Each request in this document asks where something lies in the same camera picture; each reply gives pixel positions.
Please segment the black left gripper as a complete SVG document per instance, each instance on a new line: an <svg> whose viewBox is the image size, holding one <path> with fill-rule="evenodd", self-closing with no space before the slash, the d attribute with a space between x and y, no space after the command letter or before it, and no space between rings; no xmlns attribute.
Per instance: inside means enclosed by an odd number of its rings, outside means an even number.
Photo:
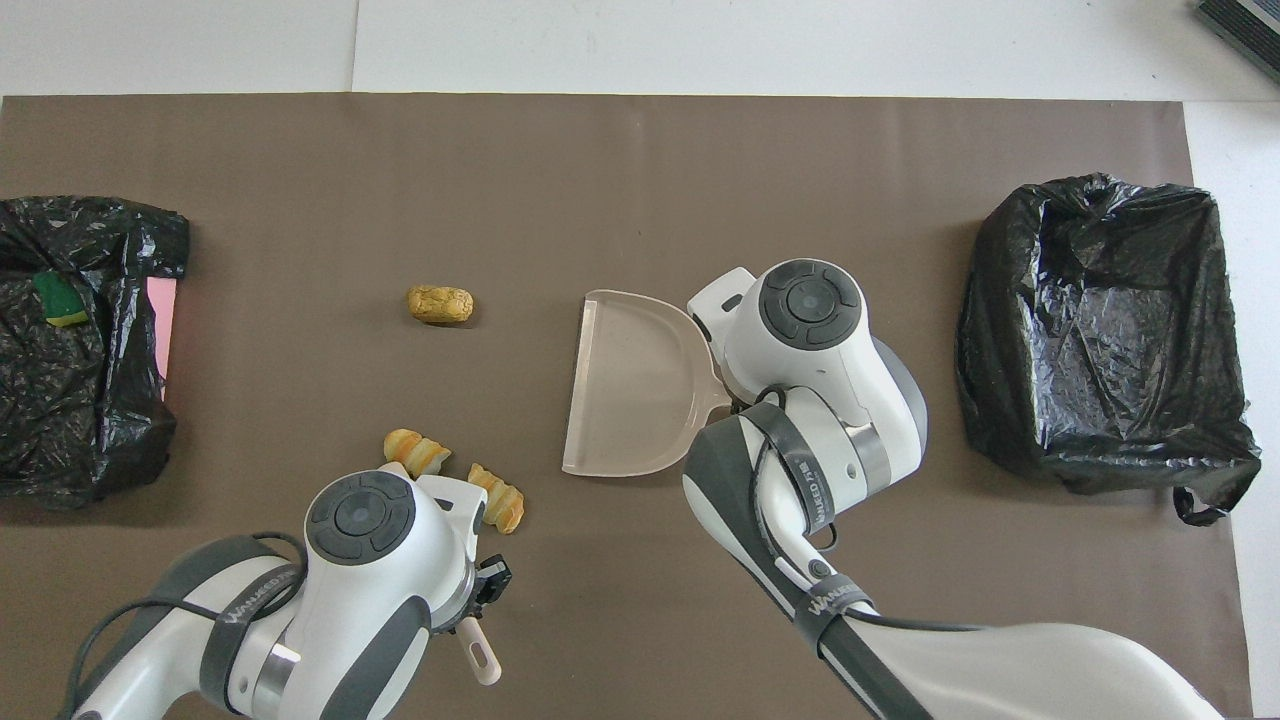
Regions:
<svg viewBox="0 0 1280 720"><path fill-rule="evenodd" d="M468 612L484 612L486 606L497 602L506 592L513 573L502 553L476 562L472 570Z"/></svg>

